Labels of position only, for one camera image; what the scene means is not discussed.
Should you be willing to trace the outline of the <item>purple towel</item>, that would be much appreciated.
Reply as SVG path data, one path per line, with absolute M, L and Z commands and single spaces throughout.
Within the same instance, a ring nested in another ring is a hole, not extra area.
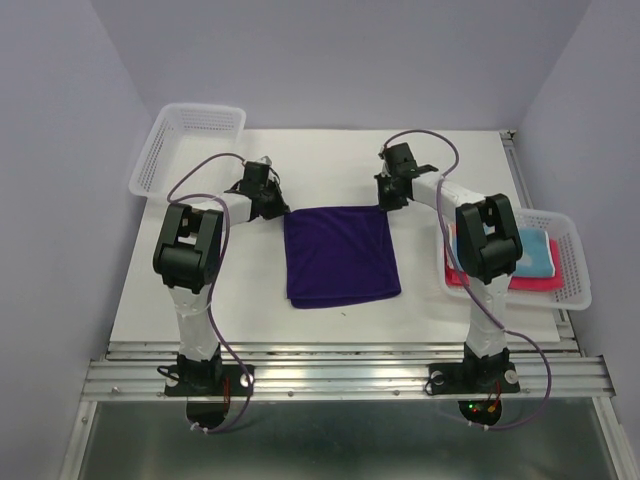
M 284 217 L 283 228 L 293 307 L 337 308 L 401 293 L 388 216 L 379 207 L 300 209 Z

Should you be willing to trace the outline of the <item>pink towel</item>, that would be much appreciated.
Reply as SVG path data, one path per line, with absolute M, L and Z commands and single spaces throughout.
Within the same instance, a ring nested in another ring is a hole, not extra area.
M 551 261 L 554 267 L 554 275 L 551 277 L 520 277 L 513 276 L 510 281 L 509 289 L 515 291 L 528 292 L 550 292 L 561 288 L 564 285 L 562 278 L 562 269 L 560 265 L 560 254 L 557 242 L 549 241 L 549 249 Z M 445 256 L 445 283 L 449 287 L 461 287 L 462 283 L 450 266 L 448 256 Z

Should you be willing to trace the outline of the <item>blue orange patterned towel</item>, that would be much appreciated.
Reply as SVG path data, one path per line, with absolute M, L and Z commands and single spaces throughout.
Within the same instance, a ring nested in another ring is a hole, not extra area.
M 519 227 L 523 253 L 516 262 L 513 276 L 516 278 L 547 279 L 556 274 L 551 241 L 548 233 L 542 229 Z

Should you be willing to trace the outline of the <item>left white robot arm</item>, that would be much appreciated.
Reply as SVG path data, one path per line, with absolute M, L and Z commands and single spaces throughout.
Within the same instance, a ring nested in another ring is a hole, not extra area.
M 290 212 L 279 175 L 268 157 L 243 163 L 242 177 L 221 194 L 176 191 L 204 165 L 199 164 L 167 194 L 168 207 L 152 266 L 171 296 L 180 336 L 176 363 L 160 366 L 165 394 L 171 397 L 220 395 L 237 375 L 252 379 L 247 367 L 224 368 L 222 339 L 211 302 L 235 225 Z

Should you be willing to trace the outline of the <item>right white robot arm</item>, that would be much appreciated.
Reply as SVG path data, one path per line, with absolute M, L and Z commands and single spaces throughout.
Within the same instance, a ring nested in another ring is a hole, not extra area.
M 446 258 L 471 298 L 463 359 L 431 364 L 425 391 L 476 395 L 502 387 L 518 392 L 503 325 L 506 293 L 523 254 L 509 198 L 485 196 L 448 180 L 432 165 L 418 165 L 407 143 L 384 146 L 380 157 L 379 206 L 393 211 L 414 201 L 435 209 Z

